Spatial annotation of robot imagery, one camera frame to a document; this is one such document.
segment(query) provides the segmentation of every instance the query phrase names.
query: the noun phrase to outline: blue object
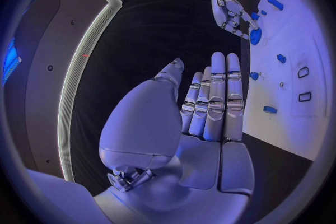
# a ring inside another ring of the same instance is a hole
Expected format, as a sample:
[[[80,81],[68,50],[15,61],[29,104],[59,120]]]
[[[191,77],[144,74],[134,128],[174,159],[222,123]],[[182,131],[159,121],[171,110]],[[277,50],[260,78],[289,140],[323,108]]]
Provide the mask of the blue object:
[[[15,68],[21,63],[15,47],[15,38],[12,38],[3,64],[2,86],[6,83]]]
[[[253,20],[258,20],[259,17],[260,17],[260,16],[259,16],[257,13],[252,12],[252,14],[251,14],[251,18],[252,18]]]
[[[286,57],[282,54],[277,55],[278,61],[285,63],[286,62]]]
[[[264,112],[275,114],[278,110],[271,106],[264,106]]]
[[[257,45],[262,38],[262,30],[260,28],[252,30],[250,33],[250,41],[252,45]]]
[[[259,77],[259,74],[257,72],[251,72],[250,73],[250,78],[252,78],[253,80],[257,80]]]
[[[283,4],[280,3],[279,1],[277,0],[267,0],[268,3],[272,4],[273,6],[279,8],[280,10],[283,10]]]

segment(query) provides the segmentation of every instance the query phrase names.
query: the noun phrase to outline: white light strip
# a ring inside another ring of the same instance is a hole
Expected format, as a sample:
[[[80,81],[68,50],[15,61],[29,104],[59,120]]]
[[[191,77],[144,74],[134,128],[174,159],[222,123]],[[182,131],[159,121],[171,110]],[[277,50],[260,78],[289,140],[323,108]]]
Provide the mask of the white light strip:
[[[70,127],[77,87],[95,45],[114,15],[115,12],[109,4],[97,15],[79,43],[63,83],[58,108],[57,136],[59,159],[67,181],[74,181],[70,155]]]

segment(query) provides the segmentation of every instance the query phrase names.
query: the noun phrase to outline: blue light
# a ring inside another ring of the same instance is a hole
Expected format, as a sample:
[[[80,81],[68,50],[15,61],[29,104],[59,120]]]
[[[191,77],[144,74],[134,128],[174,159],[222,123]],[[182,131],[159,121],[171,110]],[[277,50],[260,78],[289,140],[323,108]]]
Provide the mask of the blue light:
[[[21,58],[17,55],[15,48],[15,38],[12,38],[3,65],[2,86],[6,83],[15,68],[21,63]]]

